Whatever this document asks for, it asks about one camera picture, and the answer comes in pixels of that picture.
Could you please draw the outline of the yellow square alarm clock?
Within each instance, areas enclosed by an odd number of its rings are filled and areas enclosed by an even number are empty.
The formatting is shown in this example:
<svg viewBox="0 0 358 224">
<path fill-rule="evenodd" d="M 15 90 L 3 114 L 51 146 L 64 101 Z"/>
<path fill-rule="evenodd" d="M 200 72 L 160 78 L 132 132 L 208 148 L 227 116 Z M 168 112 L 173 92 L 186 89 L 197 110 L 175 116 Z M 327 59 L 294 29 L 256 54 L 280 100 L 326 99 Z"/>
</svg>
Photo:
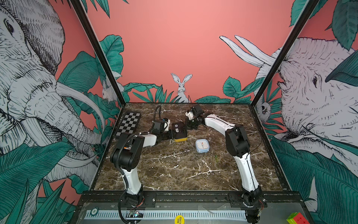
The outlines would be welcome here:
<svg viewBox="0 0 358 224">
<path fill-rule="evenodd" d="M 172 124 L 172 136 L 175 142 L 187 141 L 187 129 L 184 122 Z"/>
</svg>

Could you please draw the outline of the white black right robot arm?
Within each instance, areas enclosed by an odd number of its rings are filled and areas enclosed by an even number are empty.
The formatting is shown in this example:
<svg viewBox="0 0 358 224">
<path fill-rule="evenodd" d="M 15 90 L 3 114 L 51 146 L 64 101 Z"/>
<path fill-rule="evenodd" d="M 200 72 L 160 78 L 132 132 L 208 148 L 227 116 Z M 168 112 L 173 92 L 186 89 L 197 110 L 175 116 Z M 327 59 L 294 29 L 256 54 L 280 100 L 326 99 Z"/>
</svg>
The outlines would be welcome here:
<svg viewBox="0 0 358 224">
<path fill-rule="evenodd" d="M 226 150 L 233 156 L 242 184 L 242 200 L 245 206 L 263 208 L 260 197 L 263 195 L 250 159 L 250 142 L 242 125 L 232 124 L 213 113 L 205 113 L 199 104 L 195 104 L 185 113 L 186 125 L 196 129 L 199 125 L 210 127 L 225 136 Z"/>
</svg>

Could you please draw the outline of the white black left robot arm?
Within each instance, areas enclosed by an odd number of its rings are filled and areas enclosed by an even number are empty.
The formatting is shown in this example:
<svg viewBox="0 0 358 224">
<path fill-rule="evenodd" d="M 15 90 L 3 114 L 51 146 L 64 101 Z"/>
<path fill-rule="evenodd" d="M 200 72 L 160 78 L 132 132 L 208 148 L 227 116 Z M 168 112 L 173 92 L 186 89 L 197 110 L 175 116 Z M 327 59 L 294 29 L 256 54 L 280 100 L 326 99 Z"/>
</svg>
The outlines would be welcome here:
<svg viewBox="0 0 358 224">
<path fill-rule="evenodd" d="M 169 130 L 170 120 L 159 119 L 153 122 L 148 132 L 124 132 L 119 136 L 116 149 L 113 150 L 110 161 L 123 176 L 125 184 L 125 199 L 135 207 L 144 201 L 143 186 L 139 180 L 137 166 L 144 147 L 151 147 L 163 140 L 172 139 Z"/>
</svg>

